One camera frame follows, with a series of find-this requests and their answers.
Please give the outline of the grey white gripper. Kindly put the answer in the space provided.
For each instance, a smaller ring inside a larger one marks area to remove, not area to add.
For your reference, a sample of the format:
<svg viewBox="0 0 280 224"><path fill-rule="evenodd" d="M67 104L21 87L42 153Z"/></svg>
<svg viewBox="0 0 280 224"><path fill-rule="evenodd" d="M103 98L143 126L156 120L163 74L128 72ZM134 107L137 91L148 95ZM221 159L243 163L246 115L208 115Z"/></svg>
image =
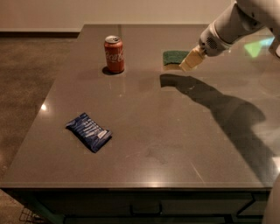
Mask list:
<svg viewBox="0 0 280 224"><path fill-rule="evenodd" d="M232 43L228 23L212 22L199 37L199 46L194 47L182 60L179 67L187 72L196 68L208 57L215 57L228 50Z"/></svg>

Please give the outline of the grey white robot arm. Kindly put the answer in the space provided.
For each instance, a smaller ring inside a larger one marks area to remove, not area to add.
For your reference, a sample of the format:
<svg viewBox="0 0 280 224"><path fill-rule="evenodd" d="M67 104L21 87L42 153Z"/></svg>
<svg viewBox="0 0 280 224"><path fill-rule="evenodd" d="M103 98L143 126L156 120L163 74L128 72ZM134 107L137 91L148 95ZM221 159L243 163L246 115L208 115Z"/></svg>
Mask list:
<svg viewBox="0 0 280 224"><path fill-rule="evenodd" d="M193 70L205 57L215 57L245 36L268 28L274 35L269 48L280 58L280 0L234 0L201 34L199 43L182 60L183 71Z"/></svg>

